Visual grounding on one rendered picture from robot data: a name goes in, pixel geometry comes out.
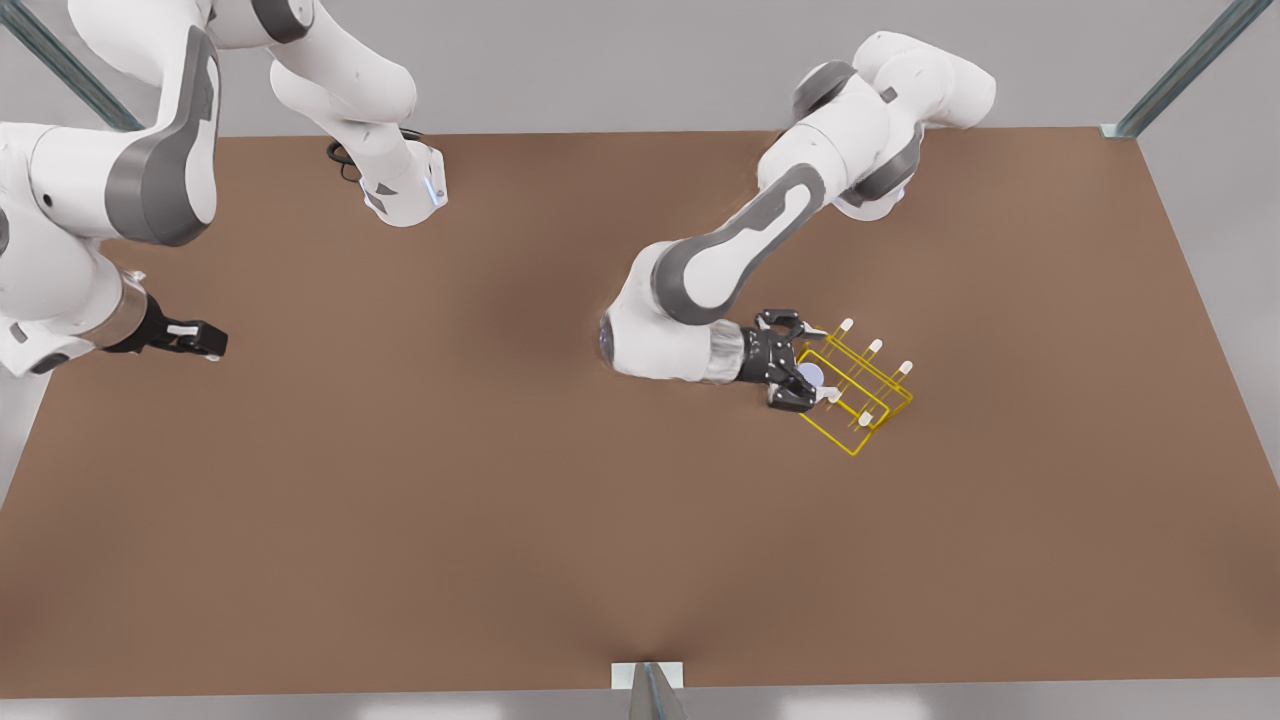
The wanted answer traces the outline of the silver frame post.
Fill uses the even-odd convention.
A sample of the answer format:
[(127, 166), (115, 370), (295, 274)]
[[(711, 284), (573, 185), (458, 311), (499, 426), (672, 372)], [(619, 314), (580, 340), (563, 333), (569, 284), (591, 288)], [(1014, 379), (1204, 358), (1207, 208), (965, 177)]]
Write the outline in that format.
[(680, 661), (611, 665), (611, 688), (628, 692), (627, 720), (689, 720), (677, 694), (685, 688), (684, 679)]
[(1120, 120), (1098, 126), (1100, 135), (1139, 138), (1272, 4), (1274, 0), (1231, 0)]
[(108, 127), (141, 131), (138, 119), (22, 0), (0, 0), (0, 26), (37, 58)]

